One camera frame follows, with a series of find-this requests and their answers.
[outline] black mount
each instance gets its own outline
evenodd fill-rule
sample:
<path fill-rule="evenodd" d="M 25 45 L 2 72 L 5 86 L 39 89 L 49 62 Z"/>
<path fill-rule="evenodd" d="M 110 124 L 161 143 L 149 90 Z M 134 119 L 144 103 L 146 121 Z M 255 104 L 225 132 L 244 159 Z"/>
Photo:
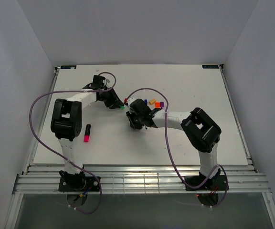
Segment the black mount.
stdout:
<path fill-rule="evenodd" d="M 188 183 L 191 186 L 197 186 L 201 184 L 201 182 L 204 181 L 205 178 L 206 176 L 199 173 L 199 176 L 185 176 L 184 180 L 186 183 Z M 206 191 L 206 190 L 214 190 L 217 188 L 217 191 L 224 191 L 227 186 L 226 182 L 227 180 L 225 175 L 221 175 L 220 169 L 218 169 L 215 176 L 213 176 L 211 179 L 208 179 L 207 182 L 205 182 L 205 184 L 197 190 Z M 196 189 L 190 189 L 189 187 L 185 187 L 185 190 L 192 191 Z"/>
<path fill-rule="evenodd" d="M 60 192 L 77 192 L 85 191 L 89 188 L 89 192 L 98 192 L 99 184 L 94 177 L 86 177 L 84 172 L 79 174 L 69 174 L 59 171 L 61 176 L 58 191 Z"/>

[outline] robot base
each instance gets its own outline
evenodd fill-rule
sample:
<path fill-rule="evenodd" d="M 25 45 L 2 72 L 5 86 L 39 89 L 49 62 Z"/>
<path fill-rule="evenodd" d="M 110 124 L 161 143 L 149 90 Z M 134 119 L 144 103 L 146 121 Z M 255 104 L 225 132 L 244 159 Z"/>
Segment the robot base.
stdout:
<path fill-rule="evenodd" d="M 199 173 L 199 176 L 185 176 L 184 180 L 186 183 L 188 183 L 191 186 L 197 186 L 199 185 L 202 181 L 204 181 L 206 177 Z M 212 190 L 217 190 L 217 191 L 225 191 L 226 188 L 229 190 L 229 186 L 227 187 L 227 180 L 225 175 L 220 175 L 220 169 L 218 169 L 217 173 L 215 176 L 213 176 L 211 179 L 208 179 L 207 182 L 201 186 L 199 189 L 191 189 L 189 187 L 185 187 L 186 191 L 212 191 Z"/>
<path fill-rule="evenodd" d="M 90 189 L 88 192 L 99 192 L 99 185 L 94 177 L 83 177 L 83 179 L 85 180 L 85 187 Z M 65 179 L 61 177 L 58 191 L 59 192 L 77 192 L 80 190 L 77 190 L 73 188 L 71 185 L 67 184 Z"/>

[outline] aluminum frame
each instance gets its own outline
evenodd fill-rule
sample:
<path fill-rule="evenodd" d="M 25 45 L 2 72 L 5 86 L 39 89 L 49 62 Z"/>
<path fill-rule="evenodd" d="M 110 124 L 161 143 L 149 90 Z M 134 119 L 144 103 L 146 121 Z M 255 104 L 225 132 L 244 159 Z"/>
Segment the aluminum frame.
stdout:
<path fill-rule="evenodd" d="M 248 193 L 261 192 L 267 207 L 273 227 L 275 228 L 275 205 L 272 199 L 271 189 L 268 185 L 266 175 L 255 171 L 251 155 L 248 150 L 238 117 L 231 100 L 231 95 L 226 83 L 223 69 L 222 79 L 229 97 L 233 115 L 236 120 L 242 144 L 247 155 L 247 166 L 225 166 L 229 179 L 229 192 Z M 60 67 L 56 68 L 51 85 L 53 91 Z M 51 96 L 45 102 L 43 115 L 39 124 L 37 134 L 41 134 L 44 120 L 47 114 Z M 37 148 L 36 140 L 33 142 L 28 156 L 23 175 L 17 177 L 13 190 L 11 207 L 5 223 L 5 228 L 14 228 L 18 218 L 22 198 L 24 194 L 64 194 L 58 192 L 59 175 L 58 171 L 62 166 L 57 165 L 35 165 L 33 158 Z M 185 191 L 184 185 L 180 182 L 177 174 L 171 166 L 89 166 L 85 168 L 102 177 L 104 194 L 163 194 L 163 193 L 196 193 L 196 191 Z M 197 175 L 199 166 L 178 167 L 182 176 Z"/>

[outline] glass panel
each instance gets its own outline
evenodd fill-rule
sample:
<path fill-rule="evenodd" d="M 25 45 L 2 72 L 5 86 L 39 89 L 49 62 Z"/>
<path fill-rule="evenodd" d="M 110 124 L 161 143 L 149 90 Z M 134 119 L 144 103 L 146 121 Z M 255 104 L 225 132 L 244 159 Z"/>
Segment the glass panel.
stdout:
<path fill-rule="evenodd" d="M 99 195 L 82 206 L 91 210 Z M 229 193 L 214 209 L 198 204 L 195 194 L 104 195 L 92 215 L 68 208 L 65 194 L 24 195 L 16 229 L 270 229 L 272 224 L 261 193 Z"/>

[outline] small block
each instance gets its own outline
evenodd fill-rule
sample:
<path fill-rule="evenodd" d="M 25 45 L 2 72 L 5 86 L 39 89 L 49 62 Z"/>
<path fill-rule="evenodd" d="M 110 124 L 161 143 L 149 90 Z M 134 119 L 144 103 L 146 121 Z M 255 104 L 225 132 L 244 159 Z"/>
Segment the small block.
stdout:
<path fill-rule="evenodd" d="M 156 102 L 156 99 L 152 99 L 149 101 L 149 105 L 153 105 Z"/>
<path fill-rule="evenodd" d="M 156 102 L 156 103 L 155 103 L 155 108 L 161 108 L 161 107 L 160 107 L 160 102 Z"/>

